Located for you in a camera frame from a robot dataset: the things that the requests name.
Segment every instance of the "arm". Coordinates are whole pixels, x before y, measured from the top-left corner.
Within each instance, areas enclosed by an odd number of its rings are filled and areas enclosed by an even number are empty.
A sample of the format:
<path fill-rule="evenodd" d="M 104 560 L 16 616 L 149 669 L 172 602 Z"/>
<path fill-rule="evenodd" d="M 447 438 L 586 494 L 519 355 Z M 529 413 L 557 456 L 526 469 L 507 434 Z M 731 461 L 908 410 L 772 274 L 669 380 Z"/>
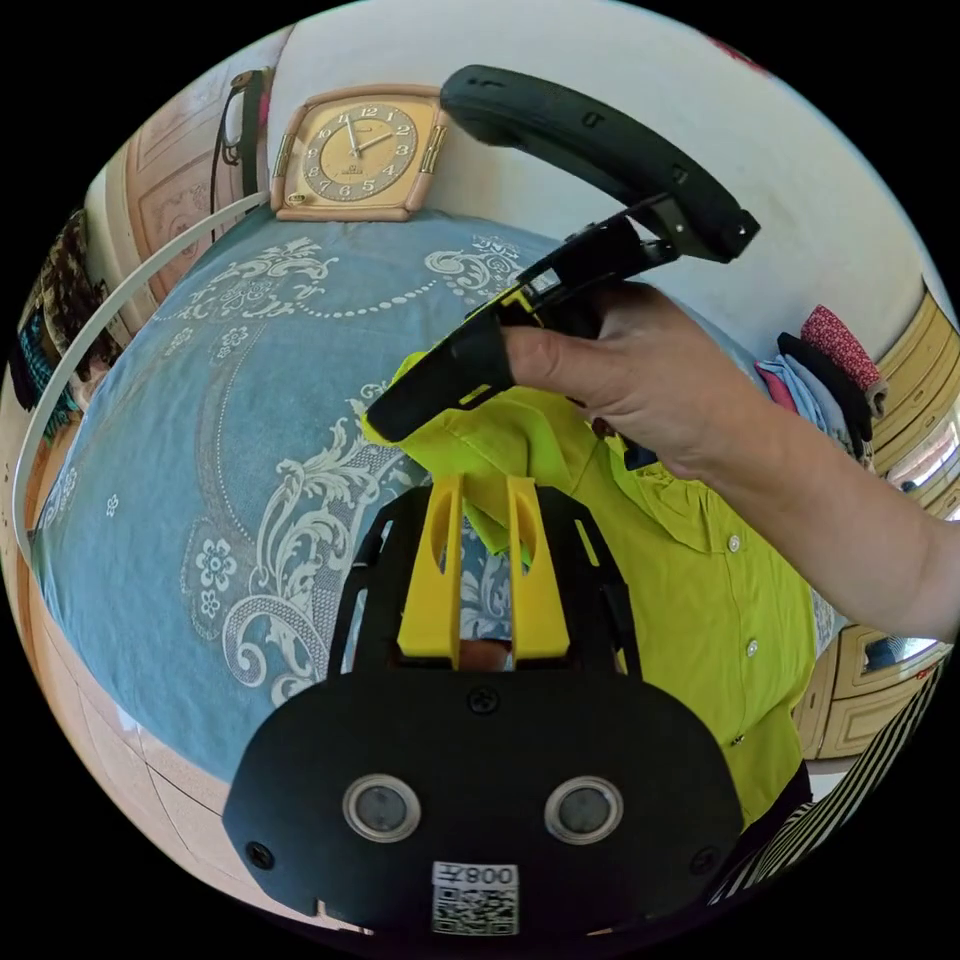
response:
<path fill-rule="evenodd" d="M 583 403 L 682 479 L 702 480 L 841 613 L 954 642 L 960 524 L 924 513 L 772 403 L 659 291 L 597 298 L 600 340 L 505 330 L 517 383 Z"/>
<path fill-rule="evenodd" d="M 775 404 L 733 413 L 715 440 L 694 475 L 833 606 L 892 634 L 954 642 L 960 524 L 925 513 Z"/>

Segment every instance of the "wrist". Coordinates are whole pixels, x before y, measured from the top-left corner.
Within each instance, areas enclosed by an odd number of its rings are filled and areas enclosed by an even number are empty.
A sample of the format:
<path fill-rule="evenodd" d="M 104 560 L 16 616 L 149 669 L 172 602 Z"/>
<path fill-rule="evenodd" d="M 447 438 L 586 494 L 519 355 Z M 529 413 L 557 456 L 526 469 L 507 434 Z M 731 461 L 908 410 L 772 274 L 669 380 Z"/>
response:
<path fill-rule="evenodd" d="M 783 412 L 760 396 L 724 404 L 704 419 L 700 442 L 679 458 L 681 467 L 718 490 L 765 485 L 782 459 L 777 415 Z"/>

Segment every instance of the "beige clock frame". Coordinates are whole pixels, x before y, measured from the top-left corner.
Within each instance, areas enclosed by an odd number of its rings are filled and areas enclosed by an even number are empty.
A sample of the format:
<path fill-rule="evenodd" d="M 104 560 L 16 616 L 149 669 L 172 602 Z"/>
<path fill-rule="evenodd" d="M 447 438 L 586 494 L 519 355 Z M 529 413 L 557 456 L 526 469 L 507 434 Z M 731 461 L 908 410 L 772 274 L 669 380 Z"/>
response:
<path fill-rule="evenodd" d="M 289 206 L 285 196 L 287 167 L 290 162 L 297 132 L 303 125 L 307 114 L 317 107 L 330 105 L 341 100 L 369 100 L 373 98 L 383 98 L 385 100 L 432 100 L 435 102 L 430 136 L 427 139 L 426 147 L 423 149 L 419 169 L 417 169 L 415 164 L 410 165 L 410 170 L 413 171 L 413 182 L 406 196 L 396 203 L 381 203 L 377 206 L 371 205 L 353 209 L 346 204 L 340 206 L 331 205 L 330 207 L 324 208 L 299 208 Z M 280 141 L 280 150 L 277 154 L 277 161 L 274 166 L 273 177 L 270 184 L 270 207 L 276 214 L 278 220 L 333 220 L 346 222 L 403 222 L 408 220 L 412 213 L 422 208 L 427 198 L 430 186 L 433 183 L 433 172 L 437 157 L 440 154 L 440 148 L 443 145 L 448 127 L 449 118 L 440 107 L 439 87 L 402 83 L 370 84 L 359 87 L 343 87 L 339 90 L 331 90 L 329 93 L 322 93 L 311 97 L 294 113 L 284 132 L 283 139 Z M 410 176 L 410 170 L 405 171 L 397 183 L 392 184 L 388 190 L 400 186 L 404 178 Z"/>

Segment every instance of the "screw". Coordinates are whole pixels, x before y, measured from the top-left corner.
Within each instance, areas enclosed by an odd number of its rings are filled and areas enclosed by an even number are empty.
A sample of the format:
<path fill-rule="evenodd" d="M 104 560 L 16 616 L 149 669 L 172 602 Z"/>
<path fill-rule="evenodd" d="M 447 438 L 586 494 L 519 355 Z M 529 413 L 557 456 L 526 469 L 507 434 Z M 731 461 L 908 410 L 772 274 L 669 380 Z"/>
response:
<path fill-rule="evenodd" d="M 491 687 L 474 687 L 467 694 L 467 706 L 480 716 L 493 713 L 500 706 L 500 695 Z"/>
<path fill-rule="evenodd" d="M 276 862 L 273 854 L 256 840 L 251 840 L 246 846 L 247 859 L 259 870 L 272 870 Z"/>
<path fill-rule="evenodd" d="M 720 851 L 716 847 L 704 847 L 691 861 L 690 872 L 697 877 L 709 873 L 717 862 L 717 854 Z"/>

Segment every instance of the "tiled floor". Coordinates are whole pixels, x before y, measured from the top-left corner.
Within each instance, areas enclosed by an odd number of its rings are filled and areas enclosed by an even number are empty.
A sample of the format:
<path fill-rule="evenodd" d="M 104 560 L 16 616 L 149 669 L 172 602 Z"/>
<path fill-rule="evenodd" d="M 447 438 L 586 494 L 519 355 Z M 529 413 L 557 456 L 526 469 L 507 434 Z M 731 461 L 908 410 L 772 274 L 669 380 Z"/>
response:
<path fill-rule="evenodd" d="M 28 498 L 32 522 L 56 479 L 73 432 L 57 437 L 42 465 L 39 483 Z M 110 799 L 152 843 L 198 879 L 261 909 L 303 921 L 302 915 L 269 899 L 256 886 L 227 839 L 220 814 L 228 785 L 165 747 L 117 707 L 67 643 L 32 578 L 21 600 L 27 608 L 21 610 L 21 619 L 31 634 L 47 702 Z M 310 922 L 356 929 L 322 912 Z"/>

